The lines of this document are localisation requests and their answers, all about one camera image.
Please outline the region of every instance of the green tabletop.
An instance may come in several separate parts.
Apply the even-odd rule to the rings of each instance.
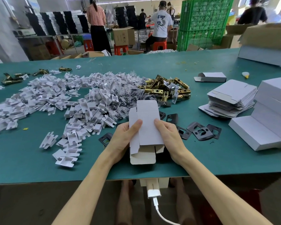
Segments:
[[[154,78],[160,74],[166,78],[178,77],[190,85],[191,98],[177,102],[171,107],[162,107],[166,114],[178,113],[177,125],[186,128],[191,122],[203,125],[212,124],[222,128],[218,140],[198,141],[194,135],[183,140],[185,146],[213,174],[244,174],[281,172],[281,149],[254,151],[229,126],[229,119],[222,120],[211,117],[198,109],[208,102],[207,93],[221,83],[195,82],[193,77],[200,72],[223,72],[227,80],[235,79],[258,86],[262,80],[281,77],[281,68],[254,61],[237,58],[239,49],[204,50],[195,52],[159,53],[150,55],[127,55],[97,57],[91,62],[88,59],[46,60],[21,63],[0,64],[0,81],[3,73],[33,73],[39,68],[57,70],[64,66],[72,68],[73,74],[80,76],[94,72],[113,73],[135,71],[139,76]],[[249,72],[250,78],[245,79],[242,72]],[[23,83],[9,85],[0,90],[0,102],[17,93],[26,86],[30,77]],[[81,97],[88,93],[88,88],[79,90]],[[47,112],[35,112],[18,121],[18,128],[0,132],[0,184],[30,183],[45,181],[76,181],[82,180],[97,157],[103,150],[99,137],[107,132],[113,133],[115,128],[107,127],[100,135],[91,135],[82,141],[82,153],[73,168],[67,169],[55,165],[52,154],[59,147],[54,145],[48,150],[39,146],[48,132],[61,136],[65,124],[64,112],[56,110],[54,115]],[[251,110],[241,115],[249,115]],[[186,171],[176,165],[167,151],[156,155],[156,164],[131,165],[128,153],[114,165],[108,179],[174,177],[186,176]]]

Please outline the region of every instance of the long black skirt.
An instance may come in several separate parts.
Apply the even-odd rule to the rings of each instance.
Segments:
[[[111,54],[111,49],[104,26],[90,26],[90,34],[92,35],[94,51],[107,50]]]

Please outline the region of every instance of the red and white striped shirt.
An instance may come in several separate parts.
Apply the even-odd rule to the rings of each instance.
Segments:
[[[106,19],[104,10],[97,5],[98,11],[96,12],[94,5],[87,8],[87,18],[90,25],[104,26],[103,19]]]

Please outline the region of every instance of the cap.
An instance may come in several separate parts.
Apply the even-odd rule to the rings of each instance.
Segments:
[[[166,7],[167,2],[166,1],[160,1],[159,6]]]

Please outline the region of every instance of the black pants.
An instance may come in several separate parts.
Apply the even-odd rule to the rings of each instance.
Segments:
[[[155,43],[155,42],[164,42],[166,41],[167,38],[161,38],[161,37],[154,37],[154,36],[150,36],[147,40],[146,40],[146,52],[150,51],[150,46]]]
[[[92,35],[94,51],[107,50],[111,54],[111,49],[104,26],[92,25],[90,27],[90,34]]]

